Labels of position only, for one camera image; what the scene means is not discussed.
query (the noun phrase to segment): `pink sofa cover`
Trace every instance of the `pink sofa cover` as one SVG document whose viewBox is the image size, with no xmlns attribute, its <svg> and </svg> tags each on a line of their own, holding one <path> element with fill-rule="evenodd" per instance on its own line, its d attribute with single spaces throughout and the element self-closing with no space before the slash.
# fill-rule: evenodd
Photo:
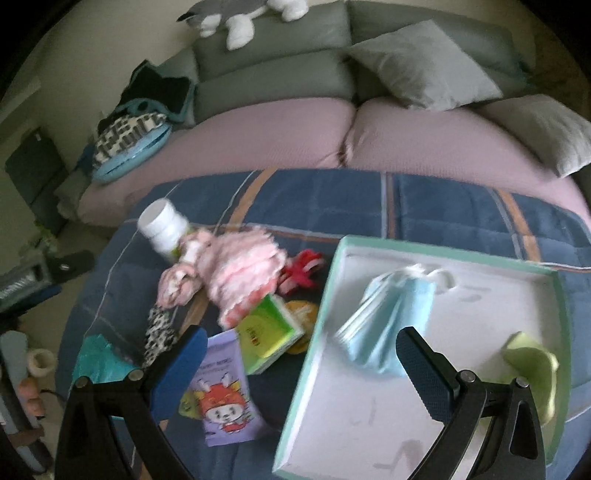
<svg viewBox="0 0 591 480">
<path fill-rule="evenodd" d="M 515 137 L 469 108 L 409 110 L 390 98 L 365 102 L 346 139 L 345 163 L 442 177 L 537 197 L 591 226 L 583 194 L 570 177 L 558 178 Z"/>
<path fill-rule="evenodd" d="M 155 185 L 233 171 L 339 166 L 355 106 L 333 98 L 280 100 L 216 115 L 175 133 L 153 158 L 119 180 L 92 184 L 78 206 L 91 225 L 118 226 Z"/>
</svg>

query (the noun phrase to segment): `husky plush toy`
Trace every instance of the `husky plush toy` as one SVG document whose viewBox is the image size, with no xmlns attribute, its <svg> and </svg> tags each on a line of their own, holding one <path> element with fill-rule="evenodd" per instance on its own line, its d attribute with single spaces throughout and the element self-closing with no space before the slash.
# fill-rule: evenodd
<svg viewBox="0 0 591 480">
<path fill-rule="evenodd" d="M 202 0 L 177 21 L 197 28 L 201 37 L 209 37 L 220 25 L 225 25 L 228 29 L 226 46 L 228 50 L 236 50 L 253 39 L 252 19 L 268 8 L 280 12 L 285 22 L 298 20 L 309 10 L 306 0 Z"/>
</svg>

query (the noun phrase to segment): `blue face mask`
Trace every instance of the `blue face mask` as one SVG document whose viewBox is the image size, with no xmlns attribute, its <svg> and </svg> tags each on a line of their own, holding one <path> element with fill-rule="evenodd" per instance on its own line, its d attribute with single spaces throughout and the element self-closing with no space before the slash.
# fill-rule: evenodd
<svg viewBox="0 0 591 480">
<path fill-rule="evenodd" d="M 368 285 L 357 311 L 335 334 L 349 359 L 378 374 L 406 376 L 396 336 L 408 326 L 423 335 L 437 284 L 404 271 L 380 275 Z"/>
</svg>

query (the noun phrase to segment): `pink cloth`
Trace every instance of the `pink cloth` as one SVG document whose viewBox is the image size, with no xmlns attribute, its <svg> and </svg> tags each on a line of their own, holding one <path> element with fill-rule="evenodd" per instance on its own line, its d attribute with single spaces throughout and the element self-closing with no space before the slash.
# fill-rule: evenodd
<svg viewBox="0 0 591 480">
<path fill-rule="evenodd" d="M 201 229 L 184 238 L 182 246 L 180 262 L 160 278 L 157 305 L 185 305 L 203 282 L 209 299 L 220 307 L 218 322 L 224 330 L 276 290 L 286 259 L 285 251 L 261 229 L 219 237 Z"/>
<path fill-rule="evenodd" d="M 260 103 L 176 132 L 153 158 L 119 180 L 92 184 L 78 206 L 90 225 L 115 227 L 155 185 L 245 170 L 333 168 L 355 106 L 335 98 Z"/>
<path fill-rule="evenodd" d="M 346 140 L 346 164 L 466 181 L 536 197 L 578 214 L 591 227 L 585 199 L 515 137 L 469 108 L 408 110 L 390 98 L 365 102 Z"/>
</svg>

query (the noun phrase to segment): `purple package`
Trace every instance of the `purple package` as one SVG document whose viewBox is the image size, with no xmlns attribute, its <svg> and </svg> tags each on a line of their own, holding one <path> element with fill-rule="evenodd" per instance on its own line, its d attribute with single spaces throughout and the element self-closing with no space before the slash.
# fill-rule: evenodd
<svg viewBox="0 0 591 480">
<path fill-rule="evenodd" d="M 199 404 L 207 446 L 247 442 L 269 433 L 270 427 L 250 401 L 234 330 L 209 338 L 207 353 L 190 389 Z"/>
</svg>

